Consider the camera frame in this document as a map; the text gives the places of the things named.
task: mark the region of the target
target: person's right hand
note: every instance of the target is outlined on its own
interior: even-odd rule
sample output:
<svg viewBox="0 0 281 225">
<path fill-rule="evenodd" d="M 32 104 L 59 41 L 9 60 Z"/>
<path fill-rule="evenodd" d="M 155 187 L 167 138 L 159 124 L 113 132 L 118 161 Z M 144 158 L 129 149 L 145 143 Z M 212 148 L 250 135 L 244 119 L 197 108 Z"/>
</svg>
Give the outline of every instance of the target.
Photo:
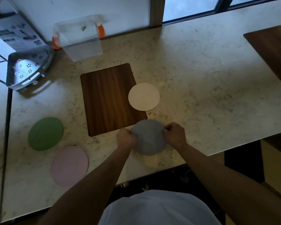
<svg viewBox="0 0 281 225">
<path fill-rule="evenodd" d="M 166 125 L 163 130 L 163 135 L 165 136 L 168 144 L 176 150 L 182 149 L 185 145 L 187 145 L 184 128 L 176 122 L 171 122 Z"/>
</svg>

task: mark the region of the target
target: gray felt circle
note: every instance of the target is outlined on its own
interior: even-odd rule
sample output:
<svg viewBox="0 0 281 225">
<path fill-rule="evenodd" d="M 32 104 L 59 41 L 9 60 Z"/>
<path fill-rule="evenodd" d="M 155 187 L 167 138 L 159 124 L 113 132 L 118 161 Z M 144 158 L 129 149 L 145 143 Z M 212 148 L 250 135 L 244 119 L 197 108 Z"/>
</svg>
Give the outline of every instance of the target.
<svg viewBox="0 0 281 225">
<path fill-rule="evenodd" d="M 142 155 L 155 155 L 162 151 L 167 144 L 163 129 L 163 124 L 151 119 L 136 123 L 131 130 L 138 136 L 135 150 Z"/>
</svg>

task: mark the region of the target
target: white wall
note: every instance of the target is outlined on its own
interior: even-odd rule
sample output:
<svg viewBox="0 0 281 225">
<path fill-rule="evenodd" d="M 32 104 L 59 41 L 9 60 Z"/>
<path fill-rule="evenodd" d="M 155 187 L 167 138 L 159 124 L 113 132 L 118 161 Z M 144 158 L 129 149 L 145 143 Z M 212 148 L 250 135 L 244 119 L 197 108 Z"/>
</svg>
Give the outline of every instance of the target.
<svg viewBox="0 0 281 225">
<path fill-rule="evenodd" d="M 99 14 L 106 36 L 149 25 L 150 0 L 9 0 L 50 41 L 53 24 Z"/>
</svg>

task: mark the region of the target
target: perforated metal tray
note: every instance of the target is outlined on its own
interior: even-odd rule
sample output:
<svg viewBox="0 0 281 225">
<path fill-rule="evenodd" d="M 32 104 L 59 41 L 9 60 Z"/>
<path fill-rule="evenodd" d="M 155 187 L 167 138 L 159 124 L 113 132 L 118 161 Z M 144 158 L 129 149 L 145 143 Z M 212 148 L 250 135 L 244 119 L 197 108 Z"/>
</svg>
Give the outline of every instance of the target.
<svg viewBox="0 0 281 225">
<path fill-rule="evenodd" d="M 20 90 L 29 84 L 37 84 L 37 79 L 45 76 L 53 54 L 54 50 L 48 45 L 11 53 L 8 56 L 6 86 Z"/>
</svg>

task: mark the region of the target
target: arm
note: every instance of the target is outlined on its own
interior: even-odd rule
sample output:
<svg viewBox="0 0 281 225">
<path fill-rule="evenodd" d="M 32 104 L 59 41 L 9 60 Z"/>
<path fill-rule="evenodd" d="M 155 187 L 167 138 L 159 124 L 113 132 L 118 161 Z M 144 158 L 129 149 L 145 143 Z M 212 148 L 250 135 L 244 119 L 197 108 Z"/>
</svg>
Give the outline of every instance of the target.
<svg viewBox="0 0 281 225">
<path fill-rule="evenodd" d="M 166 125 L 164 135 L 236 225 L 281 224 L 281 199 L 272 192 L 189 146 L 177 123 Z"/>
<path fill-rule="evenodd" d="M 61 196 L 38 225 L 98 224 L 137 136 L 122 128 L 116 141 L 118 148 Z"/>
</svg>

